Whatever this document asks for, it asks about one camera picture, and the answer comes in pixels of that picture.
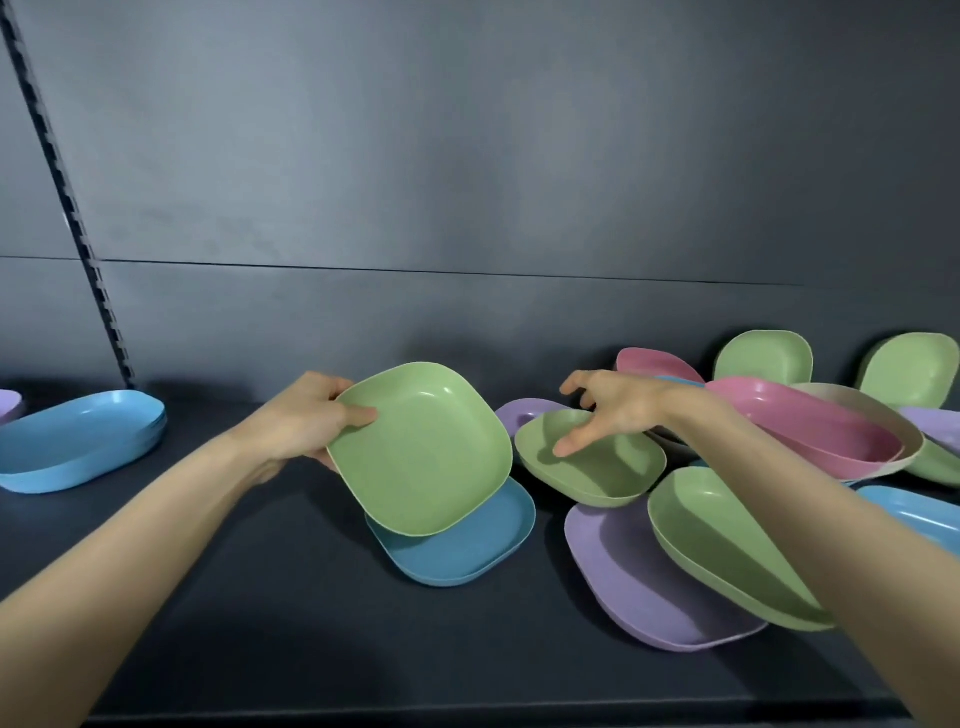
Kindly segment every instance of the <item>light blue plate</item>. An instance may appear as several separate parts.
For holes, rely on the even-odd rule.
[[[857,493],[934,544],[960,556],[960,508],[957,506],[887,485],[867,485]]]
[[[120,390],[72,400],[0,429],[0,486],[53,493],[116,470],[156,447],[163,403]]]
[[[706,385],[699,381],[690,381],[689,379],[682,379],[678,376],[670,375],[657,375],[654,379],[663,379],[664,381],[675,381],[678,384],[689,384],[691,387],[706,387]]]
[[[367,516],[367,525],[396,564],[428,587],[459,587],[520,548],[537,519],[534,501],[511,477],[486,503],[434,536],[401,536]]]

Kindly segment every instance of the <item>hand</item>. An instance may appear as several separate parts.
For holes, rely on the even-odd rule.
[[[560,391],[572,395],[578,389],[586,390],[580,397],[580,406],[590,409],[595,404],[596,413],[554,446],[553,454],[557,457],[572,455],[608,435],[643,432],[664,425],[673,393],[679,392],[682,397],[703,393],[688,384],[605,370],[574,372]]]
[[[333,401],[353,385],[349,379],[307,372],[250,415],[232,434],[253,448],[265,463],[269,480],[283,464],[306,455],[336,471],[326,446],[347,426],[362,427],[376,419],[373,407]]]

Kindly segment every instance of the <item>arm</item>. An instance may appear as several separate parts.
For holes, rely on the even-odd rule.
[[[594,418],[555,448],[669,427],[723,478],[913,715],[960,724],[960,560],[807,463],[711,392],[577,372]]]
[[[305,375],[0,603],[2,722],[83,723],[237,500],[292,457],[329,464],[326,444],[376,416],[330,401],[349,385]]]

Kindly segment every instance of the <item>plate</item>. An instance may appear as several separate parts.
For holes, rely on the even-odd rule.
[[[507,428],[507,434],[513,438],[516,431],[535,420],[545,412],[556,412],[561,409],[569,409],[565,404],[560,404],[552,400],[538,400],[528,398],[526,400],[509,401],[496,411],[496,416],[500,422]]]
[[[944,406],[960,368],[960,347],[942,333],[905,333],[880,343],[856,388],[891,407]]]
[[[23,397],[11,389],[0,389],[0,425],[11,423],[23,414]]]
[[[616,510],[574,506],[564,531],[600,606],[643,643],[696,652],[750,637],[767,625],[670,560],[654,536],[647,496]]]
[[[704,378],[678,356],[656,349],[630,347],[616,356],[614,368],[618,372],[642,376],[670,376],[695,384],[703,384]]]
[[[165,427],[163,403],[134,390],[36,412],[0,428],[0,486],[33,495],[75,488],[145,455]]]
[[[813,349],[793,331],[746,331],[717,356],[713,378],[725,376],[755,376],[778,384],[809,382],[813,378]]]
[[[906,471],[924,480],[960,488],[960,457],[941,448],[932,440],[924,440],[920,456]]]
[[[795,384],[794,389],[806,392],[818,400],[831,401],[853,412],[858,412],[870,422],[893,433],[894,437],[900,440],[903,450],[897,456],[897,459],[880,466],[875,473],[871,473],[867,477],[886,477],[905,470],[917,459],[924,447],[924,434],[908,418],[857,389],[843,387],[839,384],[821,384],[819,382]]]
[[[379,410],[376,422],[344,430],[328,450],[363,509],[390,531],[446,531],[510,474],[507,430],[469,382],[441,364],[404,364],[354,384],[339,401]]]
[[[788,629],[835,626],[759,523],[709,468],[682,468],[650,496],[654,535],[688,574]]]
[[[532,475],[578,503],[595,508],[627,505],[657,482],[666,455],[637,433],[605,437],[569,457],[555,456],[557,442],[591,417],[581,409],[547,412],[520,428],[516,451]]]
[[[866,485],[857,493],[937,546],[960,556],[960,508],[957,506],[886,485]]]
[[[838,480],[861,480],[896,460],[897,437],[863,415],[792,387],[748,376],[707,388],[755,425]]]
[[[367,525],[396,567],[429,587],[459,587],[514,553],[533,530],[537,508],[512,478],[486,503],[434,536],[388,531],[370,516]]]
[[[960,455],[960,412],[926,407],[903,407],[900,413],[941,448],[954,455]]]

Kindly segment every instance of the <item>oval plate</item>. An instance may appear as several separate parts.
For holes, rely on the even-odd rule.
[[[574,506],[564,532],[600,606],[643,643],[696,652],[767,626],[670,560],[654,536],[647,496],[616,510]]]
[[[835,626],[759,523],[709,468],[682,468],[650,496],[654,534],[684,571],[788,629]]]

